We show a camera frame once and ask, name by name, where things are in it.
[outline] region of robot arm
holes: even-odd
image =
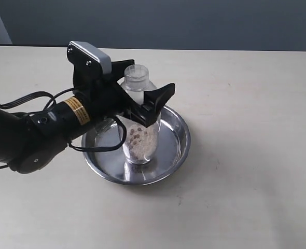
[[[73,96],[60,103],[51,98],[44,110],[32,113],[8,113],[5,109],[22,104],[31,94],[12,104],[0,105],[0,162],[13,171],[31,173],[42,169],[67,146],[77,151],[105,152],[118,149],[124,138],[113,147],[81,148],[71,141],[106,118],[125,126],[116,115],[136,121],[146,127],[153,124],[163,106],[175,93],[175,84],[144,93],[144,103],[138,105],[118,85],[124,70],[133,60],[111,62],[110,57],[89,43],[72,41],[67,58],[74,65]],[[38,96],[48,93],[37,92]]]

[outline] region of clear bottle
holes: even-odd
[[[157,89],[148,78],[148,69],[142,65],[128,66],[124,72],[124,82],[121,86],[138,104],[144,102],[144,91]],[[149,162],[158,147],[160,116],[148,128],[129,119],[119,118],[127,127],[127,139],[123,144],[123,151],[127,161],[134,164]],[[120,127],[118,132],[120,137],[122,137],[123,131]]]

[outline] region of table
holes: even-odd
[[[29,175],[0,170],[0,248],[306,248],[306,52],[104,51],[176,83],[188,159],[144,187],[71,149]],[[69,88],[72,70],[65,48],[0,47],[0,102]]]

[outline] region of metal bowl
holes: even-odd
[[[82,147],[113,146],[119,143],[113,120],[99,123],[82,137]],[[183,118],[165,106],[161,112],[159,145],[152,161],[145,165],[128,163],[123,149],[106,153],[84,153],[91,169],[102,178],[123,185],[148,185],[174,173],[187,158],[190,131]]]

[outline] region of yellow label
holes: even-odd
[[[90,121],[90,117],[85,107],[83,107],[82,103],[78,99],[71,97],[64,102],[73,110],[82,126]]]

